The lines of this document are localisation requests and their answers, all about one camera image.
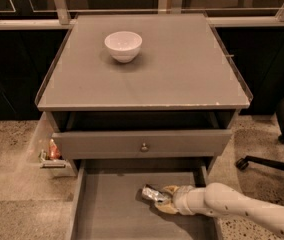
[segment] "drawer bottom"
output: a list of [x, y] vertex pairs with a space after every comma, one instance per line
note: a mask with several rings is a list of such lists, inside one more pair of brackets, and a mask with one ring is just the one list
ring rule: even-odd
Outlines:
[[157, 188], [195, 185], [197, 173], [156, 168], [81, 170], [70, 239], [218, 239], [213, 218], [164, 214], [141, 197], [146, 183]]

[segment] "concrete floor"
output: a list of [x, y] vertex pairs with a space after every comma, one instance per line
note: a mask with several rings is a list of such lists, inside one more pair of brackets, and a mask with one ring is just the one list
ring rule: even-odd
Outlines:
[[[47, 125], [37, 121], [0, 122], [0, 239], [63, 239], [69, 225], [76, 177], [57, 177], [40, 169], [38, 154], [47, 149]], [[284, 172], [234, 162], [244, 155], [284, 161], [284, 145], [274, 117], [239, 116], [233, 136], [209, 174], [247, 196], [284, 205]], [[280, 239], [262, 227], [231, 216], [219, 219], [224, 239]]]

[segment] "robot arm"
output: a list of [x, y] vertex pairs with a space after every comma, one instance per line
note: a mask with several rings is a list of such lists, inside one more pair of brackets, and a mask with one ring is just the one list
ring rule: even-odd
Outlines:
[[155, 202], [160, 211], [211, 217], [238, 215], [284, 238], [284, 206], [249, 198], [221, 183], [206, 188], [169, 186], [164, 191], [171, 199]]

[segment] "drawer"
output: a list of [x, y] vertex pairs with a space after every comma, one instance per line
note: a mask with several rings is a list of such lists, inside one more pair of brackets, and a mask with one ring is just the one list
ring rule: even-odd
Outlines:
[[157, 163], [133, 160], [119, 160], [123, 166], [116, 167], [112, 161], [108, 165], [108, 160], [104, 160], [103, 166], [95, 160], [82, 160], [66, 239], [222, 239], [215, 219], [164, 214], [141, 197], [145, 184], [156, 188], [197, 186], [197, 176], [205, 178], [203, 167], [183, 170], [196, 164], [184, 161], [187, 165], [181, 164], [181, 170], [177, 170], [177, 161], [172, 163], [171, 170], [162, 166], [166, 164], [162, 159], [153, 159]]
[[72, 131], [52, 137], [67, 159], [217, 156], [231, 130]]

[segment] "white bowl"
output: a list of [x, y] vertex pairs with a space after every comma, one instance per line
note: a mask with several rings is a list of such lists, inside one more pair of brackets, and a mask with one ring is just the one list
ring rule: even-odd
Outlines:
[[142, 45], [142, 37], [134, 32], [120, 31], [108, 35], [104, 43], [114, 59], [127, 63], [138, 55]]

